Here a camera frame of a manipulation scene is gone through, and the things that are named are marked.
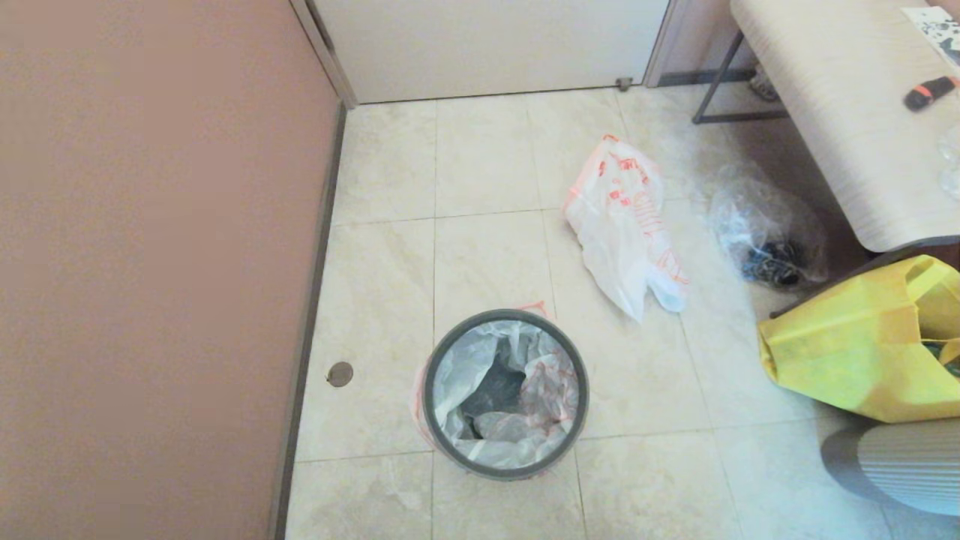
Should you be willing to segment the dark metal table frame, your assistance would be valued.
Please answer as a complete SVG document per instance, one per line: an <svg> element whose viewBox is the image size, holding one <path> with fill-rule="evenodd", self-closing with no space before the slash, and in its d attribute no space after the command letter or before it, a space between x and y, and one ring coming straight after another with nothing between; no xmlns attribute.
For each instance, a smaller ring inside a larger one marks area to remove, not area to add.
<svg viewBox="0 0 960 540"><path fill-rule="evenodd" d="M734 60L735 55L740 51L740 47L745 40L745 35L742 30L738 30L731 41L731 45L727 48L726 55L721 62L720 68L715 72L715 75L711 79L709 89L707 89L705 97L703 97L700 106L696 110L696 113L693 116L692 123L695 125L707 125L707 124L723 124L723 123L734 123L734 122L745 122L745 121L768 121L775 119L788 119L790 113L785 109L780 110L764 110L763 112L737 112L737 113L723 113L723 114L706 114L707 109L714 95L716 95L717 89L721 83L726 82L726 74L729 71L729 66ZM830 287L836 286L840 281L846 281L858 275L864 274L875 268L880 268L888 266L889 264L897 263L899 260L908 259L916 255L920 251L926 251L929 248L940 248L940 246L951 246L951 245L960 245L960 235L948 235L948 236L939 236L939 237L927 237L922 238L916 241L908 242L894 250L885 250L885 252L868 252L870 259L864 262L860 266L857 266L847 273L840 274L839 277L834 277L824 281L812 289L810 289L805 296L798 298L798 300L793 301L793 303L786 305L786 307L781 308L781 310L775 310L770 312L769 318L775 319L783 314L786 314L788 311L795 310L799 305L803 305L813 298L816 298L820 294L823 294Z"/></svg>

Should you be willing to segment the black orange marker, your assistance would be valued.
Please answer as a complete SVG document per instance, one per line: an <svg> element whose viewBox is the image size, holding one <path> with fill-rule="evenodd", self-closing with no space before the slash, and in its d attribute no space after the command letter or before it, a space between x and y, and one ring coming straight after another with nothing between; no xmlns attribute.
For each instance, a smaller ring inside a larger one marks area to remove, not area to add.
<svg viewBox="0 0 960 540"><path fill-rule="evenodd" d="M903 105L910 112L921 112L957 88L960 88L960 76L939 76L910 89L903 97Z"/></svg>

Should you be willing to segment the clear plastic bag dark contents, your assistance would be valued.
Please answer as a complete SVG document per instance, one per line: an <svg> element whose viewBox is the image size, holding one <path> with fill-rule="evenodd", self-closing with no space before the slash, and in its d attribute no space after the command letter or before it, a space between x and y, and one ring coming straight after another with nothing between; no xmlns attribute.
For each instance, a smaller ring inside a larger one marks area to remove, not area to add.
<svg viewBox="0 0 960 540"><path fill-rule="evenodd" d="M707 222L741 277L796 290L829 277L827 233L801 199L755 163L724 165L707 191Z"/></svg>

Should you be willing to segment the white black-print paper sheet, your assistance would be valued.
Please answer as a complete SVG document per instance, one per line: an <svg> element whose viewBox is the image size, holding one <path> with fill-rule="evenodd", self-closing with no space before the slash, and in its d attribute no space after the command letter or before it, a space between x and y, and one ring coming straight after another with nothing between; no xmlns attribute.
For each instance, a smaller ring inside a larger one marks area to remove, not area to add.
<svg viewBox="0 0 960 540"><path fill-rule="evenodd" d="M960 73L960 22L940 6L901 7L899 10L940 57Z"/></svg>

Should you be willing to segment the yellow non-woven tote bag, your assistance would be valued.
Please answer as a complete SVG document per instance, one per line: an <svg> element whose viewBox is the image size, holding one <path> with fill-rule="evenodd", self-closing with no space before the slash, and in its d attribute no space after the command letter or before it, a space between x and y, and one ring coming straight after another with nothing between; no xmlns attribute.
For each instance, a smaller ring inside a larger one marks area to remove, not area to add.
<svg viewBox="0 0 960 540"><path fill-rule="evenodd" d="M960 417L960 271L939 259L858 274L758 334L783 389L885 423Z"/></svg>

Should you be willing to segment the clear crumpled plastic item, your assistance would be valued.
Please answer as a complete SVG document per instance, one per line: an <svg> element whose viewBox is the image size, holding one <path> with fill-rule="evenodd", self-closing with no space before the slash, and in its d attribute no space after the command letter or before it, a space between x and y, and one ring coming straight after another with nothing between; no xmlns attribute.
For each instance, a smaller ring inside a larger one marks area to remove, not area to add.
<svg viewBox="0 0 960 540"><path fill-rule="evenodd" d="M940 187L947 195L960 201L960 124L943 134L938 148L945 158L945 167L939 175Z"/></svg>

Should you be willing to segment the white red-print trash bag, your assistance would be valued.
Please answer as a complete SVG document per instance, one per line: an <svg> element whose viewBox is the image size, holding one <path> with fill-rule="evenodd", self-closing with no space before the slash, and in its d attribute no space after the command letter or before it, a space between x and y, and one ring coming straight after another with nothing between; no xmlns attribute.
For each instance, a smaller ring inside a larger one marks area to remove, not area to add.
<svg viewBox="0 0 960 540"><path fill-rule="evenodd" d="M589 406L582 356L540 301L474 314L443 335L415 376L411 413L453 464L516 482L566 457Z"/></svg>
<svg viewBox="0 0 960 540"><path fill-rule="evenodd" d="M648 293L673 314L687 305L689 277L673 250L662 206L658 165L613 134L591 151L562 205L596 286L637 322Z"/></svg>

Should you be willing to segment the light wood-grain table top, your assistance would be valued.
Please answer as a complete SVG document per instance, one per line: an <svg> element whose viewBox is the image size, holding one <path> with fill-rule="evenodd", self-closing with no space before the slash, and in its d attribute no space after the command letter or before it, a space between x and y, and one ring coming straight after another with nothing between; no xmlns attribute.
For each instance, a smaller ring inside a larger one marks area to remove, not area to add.
<svg viewBox="0 0 960 540"><path fill-rule="evenodd" d="M905 15L927 0L730 0L860 244L890 252L960 237L960 201L940 184L938 146L960 97L923 112L903 98L953 69Z"/></svg>

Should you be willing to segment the small grey floor item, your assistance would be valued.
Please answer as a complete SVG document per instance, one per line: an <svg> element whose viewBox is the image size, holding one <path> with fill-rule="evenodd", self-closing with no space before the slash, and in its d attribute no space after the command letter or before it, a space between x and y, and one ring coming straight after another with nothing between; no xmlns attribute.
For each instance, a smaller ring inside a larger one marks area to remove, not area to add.
<svg viewBox="0 0 960 540"><path fill-rule="evenodd" d="M768 103L778 102L781 97L773 85L762 64L754 66L754 75L748 81L748 87L755 96Z"/></svg>

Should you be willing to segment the white ribbed cylinder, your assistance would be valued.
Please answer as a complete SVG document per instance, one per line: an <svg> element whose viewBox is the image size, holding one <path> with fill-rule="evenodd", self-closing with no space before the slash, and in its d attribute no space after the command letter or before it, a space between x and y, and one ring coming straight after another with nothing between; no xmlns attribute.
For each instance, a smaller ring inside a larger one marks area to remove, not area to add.
<svg viewBox="0 0 960 540"><path fill-rule="evenodd" d="M820 444L820 458L855 495L960 518L960 418L845 428Z"/></svg>

